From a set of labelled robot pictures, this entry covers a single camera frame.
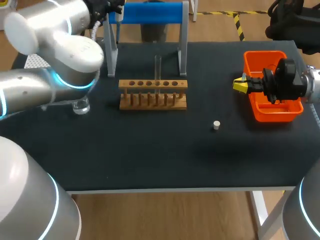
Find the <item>wooden test tube rack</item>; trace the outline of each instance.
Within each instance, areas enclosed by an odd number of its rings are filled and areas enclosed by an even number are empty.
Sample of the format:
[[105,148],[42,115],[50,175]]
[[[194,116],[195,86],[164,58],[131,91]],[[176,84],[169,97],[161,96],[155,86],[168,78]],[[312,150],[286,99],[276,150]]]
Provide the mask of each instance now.
[[[123,90],[120,110],[186,110],[187,80],[119,80]],[[166,93],[163,90],[176,90]],[[161,93],[132,93],[130,90],[161,90]]]

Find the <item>blue bar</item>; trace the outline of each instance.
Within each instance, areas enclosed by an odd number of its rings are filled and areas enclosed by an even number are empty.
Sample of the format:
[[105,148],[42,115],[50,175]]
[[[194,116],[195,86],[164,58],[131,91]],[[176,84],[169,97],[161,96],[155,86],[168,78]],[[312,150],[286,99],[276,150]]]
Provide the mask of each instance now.
[[[128,2],[122,24],[182,24],[182,14],[182,2]],[[114,12],[109,23],[117,23]]]

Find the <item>orange tray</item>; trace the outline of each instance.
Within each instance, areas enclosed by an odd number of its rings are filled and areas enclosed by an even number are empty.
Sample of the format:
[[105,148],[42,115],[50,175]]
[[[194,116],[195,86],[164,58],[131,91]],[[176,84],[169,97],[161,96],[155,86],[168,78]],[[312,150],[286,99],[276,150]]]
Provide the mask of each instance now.
[[[244,53],[243,72],[253,78],[263,78],[263,69],[274,73],[280,59],[287,58],[282,51],[246,51]],[[271,104],[262,92],[249,94],[254,117],[259,122],[292,122],[304,111],[300,98],[298,100],[277,100]]]

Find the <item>test tube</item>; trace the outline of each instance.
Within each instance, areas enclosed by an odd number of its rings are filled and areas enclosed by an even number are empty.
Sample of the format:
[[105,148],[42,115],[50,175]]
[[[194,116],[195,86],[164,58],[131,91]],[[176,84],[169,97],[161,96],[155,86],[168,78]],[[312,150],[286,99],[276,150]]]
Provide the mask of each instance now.
[[[161,80],[161,56],[160,55],[155,55],[154,56],[154,82],[156,83],[157,81]],[[159,89],[154,90],[155,94],[160,94]]]

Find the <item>black table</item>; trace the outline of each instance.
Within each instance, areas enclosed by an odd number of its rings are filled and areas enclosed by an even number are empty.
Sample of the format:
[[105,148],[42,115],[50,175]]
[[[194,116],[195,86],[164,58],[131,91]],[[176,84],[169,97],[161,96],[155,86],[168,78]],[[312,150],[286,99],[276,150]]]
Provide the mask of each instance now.
[[[119,79],[153,79],[162,55],[162,79],[179,77],[177,45],[119,44],[115,78],[89,95],[91,110],[39,107],[0,122],[0,135],[27,151],[67,191],[263,188],[295,186],[320,156],[320,132],[311,113],[293,122],[259,123],[248,96],[232,89],[245,51],[281,50],[305,64],[292,41],[189,43],[187,111],[119,111]],[[13,68],[23,68],[19,55]],[[221,122],[218,132],[213,121]]]

